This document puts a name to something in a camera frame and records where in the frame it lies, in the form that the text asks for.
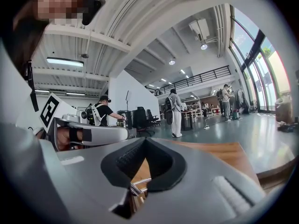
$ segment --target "wrist strap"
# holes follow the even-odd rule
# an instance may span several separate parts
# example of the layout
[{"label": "wrist strap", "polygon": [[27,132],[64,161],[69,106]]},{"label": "wrist strap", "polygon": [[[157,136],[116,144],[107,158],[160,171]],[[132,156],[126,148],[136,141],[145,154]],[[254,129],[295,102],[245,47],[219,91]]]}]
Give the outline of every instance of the wrist strap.
[{"label": "wrist strap", "polygon": [[76,128],[70,128],[70,142],[81,142],[78,140]]}]

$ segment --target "white pants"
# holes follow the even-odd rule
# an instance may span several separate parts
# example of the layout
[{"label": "white pants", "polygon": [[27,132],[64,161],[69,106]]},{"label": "white pants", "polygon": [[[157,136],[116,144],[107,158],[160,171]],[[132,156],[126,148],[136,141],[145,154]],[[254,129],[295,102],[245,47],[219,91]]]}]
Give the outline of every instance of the white pants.
[{"label": "white pants", "polygon": [[181,137],[181,121],[182,121],[182,114],[181,112],[173,112],[173,122],[171,125],[171,131],[177,137]]}]

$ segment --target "person in white pants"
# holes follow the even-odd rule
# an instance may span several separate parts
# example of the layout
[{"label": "person in white pants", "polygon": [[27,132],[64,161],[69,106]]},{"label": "person in white pants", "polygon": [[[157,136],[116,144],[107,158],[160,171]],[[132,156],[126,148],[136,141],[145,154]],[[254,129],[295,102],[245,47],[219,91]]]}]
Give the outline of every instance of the person in white pants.
[{"label": "person in white pants", "polygon": [[170,95],[169,95],[168,98],[171,102],[171,108],[172,108],[172,111],[173,111],[173,122],[172,122],[172,125],[171,125],[172,135],[175,138],[179,138],[179,137],[183,136],[181,134],[181,121],[182,121],[181,110],[183,110],[181,99],[177,95],[177,92],[176,92],[175,89],[172,89],[170,91]]}]

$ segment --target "ceiling pipe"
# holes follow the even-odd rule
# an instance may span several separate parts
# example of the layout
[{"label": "ceiling pipe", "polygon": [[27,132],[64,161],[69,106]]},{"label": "ceiling pipe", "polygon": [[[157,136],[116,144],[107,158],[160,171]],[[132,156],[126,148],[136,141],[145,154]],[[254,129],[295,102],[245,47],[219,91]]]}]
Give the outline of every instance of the ceiling pipe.
[{"label": "ceiling pipe", "polygon": [[217,11],[217,20],[218,20],[218,25],[219,25],[219,31],[220,31],[220,49],[219,49],[219,57],[222,56],[222,52],[221,52],[221,43],[222,43],[222,21],[221,21],[221,17],[220,17],[220,10],[219,10],[219,6],[216,6],[216,11]]},{"label": "ceiling pipe", "polygon": [[215,17],[216,17],[216,26],[217,26],[217,39],[218,39],[218,58],[220,57],[220,31],[219,31],[219,23],[218,23],[218,16],[216,12],[216,7],[213,7]]},{"label": "ceiling pipe", "polygon": [[222,56],[223,55],[223,51],[224,51],[223,44],[226,44],[225,41],[224,41],[224,40],[226,40],[226,36],[225,36],[225,33],[224,33],[224,16],[223,16],[222,5],[219,5],[219,8],[220,8],[221,21],[222,21],[222,43],[221,43],[221,46],[222,46],[221,56]]}]

